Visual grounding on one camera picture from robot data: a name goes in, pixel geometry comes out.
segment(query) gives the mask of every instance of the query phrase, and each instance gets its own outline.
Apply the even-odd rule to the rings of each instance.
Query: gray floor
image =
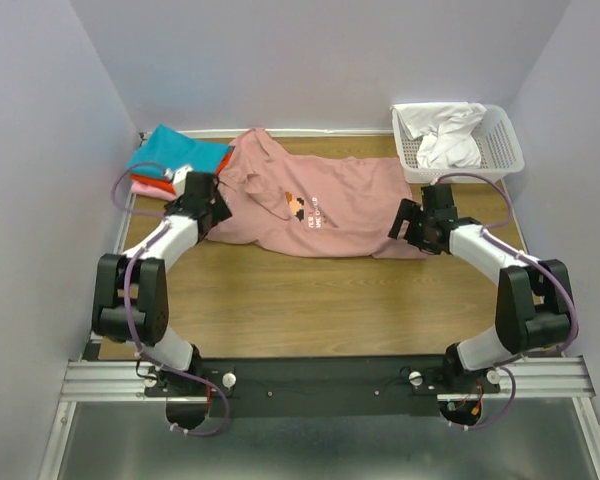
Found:
[[[500,402],[488,405],[487,412]],[[83,404],[61,478],[595,478],[568,399],[519,400],[480,432],[407,416],[235,420],[214,438],[170,433],[157,404]]]

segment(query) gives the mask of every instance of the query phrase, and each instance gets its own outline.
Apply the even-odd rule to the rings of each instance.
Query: light purple wall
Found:
[[[388,128],[393,103],[507,104],[568,0],[71,0],[143,130]]]
[[[600,414],[600,0],[574,0],[511,119],[527,168],[507,184],[532,253],[569,267]]]
[[[35,479],[134,125],[66,0],[0,0],[0,480]]]

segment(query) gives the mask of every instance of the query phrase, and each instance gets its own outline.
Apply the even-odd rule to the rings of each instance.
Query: wooden surface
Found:
[[[277,139],[296,154],[395,156],[392,137]],[[420,189],[413,186],[414,196]],[[455,185],[461,215],[505,218],[486,185]],[[136,208],[160,209],[139,197]],[[134,216],[127,248],[157,220]],[[494,230],[521,248],[515,225]],[[496,287],[463,261],[305,259],[203,242],[168,273],[170,325],[206,357],[439,353],[493,324]],[[100,358],[132,358],[105,340]]]

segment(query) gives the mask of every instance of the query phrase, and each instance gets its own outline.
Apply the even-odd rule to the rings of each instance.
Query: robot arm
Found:
[[[410,244],[429,254],[446,252],[462,258],[498,286],[494,326],[447,349],[446,375],[460,377],[565,342],[572,328],[567,303],[533,267],[534,263],[544,267],[571,296],[564,264],[516,253],[475,219],[458,218],[450,185],[423,187],[422,193],[422,205],[402,200],[389,236],[397,239],[408,221],[404,238]],[[535,304],[534,295],[542,303]]]
[[[160,225],[143,242],[117,254],[105,254],[98,262],[92,328],[99,335],[135,347],[124,307],[124,274],[137,256],[131,283],[137,286],[132,315],[143,352],[176,370],[200,374],[197,348],[168,326],[169,305],[166,273],[187,250],[204,239],[209,230],[231,216],[218,192],[217,177],[184,167],[172,176],[179,197],[166,204]]]

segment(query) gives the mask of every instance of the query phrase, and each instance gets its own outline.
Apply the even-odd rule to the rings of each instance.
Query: white plastic basket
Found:
[[[466,172],[477,173],[495,182],[509,173],[521,171],[524,168],[524,159],[511,120],[507,113],[497,105],[485,105],[485,108],[487,111],[484,118],[471,133],[482,156],[480,168],[450,169],[419,168],[416,153],[418,153],[422,139],[409,140],[398,113],[392,110],[393,136],[396,140],[396,150],[398,150],[405,180],[409,183],[431,183],[446,173]],[[480,183],[480,180],[470,177],[456,177],[450,181]]]

